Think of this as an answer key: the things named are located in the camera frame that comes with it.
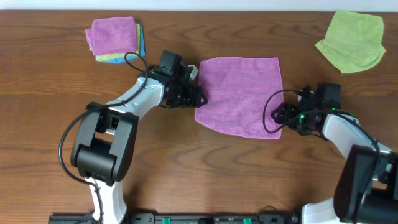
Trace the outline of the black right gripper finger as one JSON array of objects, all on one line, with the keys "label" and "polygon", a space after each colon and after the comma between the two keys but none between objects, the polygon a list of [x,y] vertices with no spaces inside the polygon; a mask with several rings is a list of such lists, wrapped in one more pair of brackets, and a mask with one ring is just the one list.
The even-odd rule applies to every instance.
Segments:
[{"label": "black right gripper finger", "polygon": [[287,103],[281,103],[275,110],[271,112],[271,116],[283,116],[288,112]]},{"label": "black right gripper finger", "polygon": [[271,118],[274,120],[275,123],[280,125],[283,125],[288,121],[288,116],[282,113],[271,114]]}]

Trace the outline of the purple microfiber cloth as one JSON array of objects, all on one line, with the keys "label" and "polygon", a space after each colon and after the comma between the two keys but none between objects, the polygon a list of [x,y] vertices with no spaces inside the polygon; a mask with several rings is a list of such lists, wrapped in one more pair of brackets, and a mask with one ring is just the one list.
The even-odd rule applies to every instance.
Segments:
[{"label": "purple microfiber cloth", "polygon": [[284,100],[279,59],[217,57],[200,62],[198,84],[208,103],[195,110],[195,121],[216,132],[253,139],[279,139],[270,134],[278,124],[269,117]]}]

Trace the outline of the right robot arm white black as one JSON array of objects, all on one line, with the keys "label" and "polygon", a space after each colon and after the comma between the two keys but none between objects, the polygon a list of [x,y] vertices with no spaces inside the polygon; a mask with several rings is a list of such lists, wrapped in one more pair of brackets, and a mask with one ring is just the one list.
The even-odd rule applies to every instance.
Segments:
[{"label": "right robot arm white black", "polygon": [[397,153],[341,108],[339,84],[294,93],[298,103],[281,103],[270,117],[280,128],[332,142],[346,162],[333,198],[302,206],[284,223],[397,223]]}]

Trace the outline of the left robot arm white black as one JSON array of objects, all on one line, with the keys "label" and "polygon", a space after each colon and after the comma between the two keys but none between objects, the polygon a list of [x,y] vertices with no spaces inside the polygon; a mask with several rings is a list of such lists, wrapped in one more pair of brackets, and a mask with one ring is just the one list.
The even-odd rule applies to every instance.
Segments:
[{"label": "left robot arm white black", "polygon": [[93,223],[121,223],[127,212],[122,180],[131,165],[139,120],[156,106],[199,108],[207,103],[193,84],[198,69],[173,52],[163,51],[157,65],[145,65],[136,83],[106,104],[91,102],[72,123],[78,132],[70,163],[77,180],[90,186]]}]

